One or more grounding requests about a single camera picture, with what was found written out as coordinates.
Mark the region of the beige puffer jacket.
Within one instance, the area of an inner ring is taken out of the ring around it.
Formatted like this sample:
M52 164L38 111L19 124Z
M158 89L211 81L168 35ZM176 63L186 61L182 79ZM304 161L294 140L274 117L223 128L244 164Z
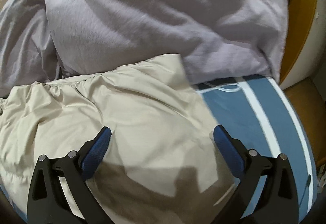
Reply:
M210 223L234 190L216 125L178 55L16 86L1 100L1 187L26 213L38 157L63 157L108 127L87 185L115 223Z

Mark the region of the blue white striped bed sheet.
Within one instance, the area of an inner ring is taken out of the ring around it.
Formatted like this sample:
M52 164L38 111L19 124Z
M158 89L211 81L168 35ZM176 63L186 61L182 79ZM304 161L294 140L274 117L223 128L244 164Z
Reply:
M290 161L298 195L298 218L303 220L316 200L316 170L303 126L283 91L271 78L258 75L216 79L197 85L200 95L218 124L248 149ZM1 187L11 204L7 192ZM22 219L21 212L11 204Z

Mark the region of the lavender duvet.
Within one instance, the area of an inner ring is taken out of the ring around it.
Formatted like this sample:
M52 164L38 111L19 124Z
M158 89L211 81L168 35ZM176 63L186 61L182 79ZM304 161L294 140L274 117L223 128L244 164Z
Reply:
M280 78L287 0L8 0L1 97L12 87L102 73L162 54L191 84Z

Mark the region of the wooden bed frame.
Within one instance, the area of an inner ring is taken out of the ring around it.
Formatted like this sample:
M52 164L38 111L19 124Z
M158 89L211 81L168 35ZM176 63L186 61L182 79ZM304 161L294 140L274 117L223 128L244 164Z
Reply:
M325 0L289 0L280 84L297 111L316 166L325 162L325 93L313 78L325 59Z

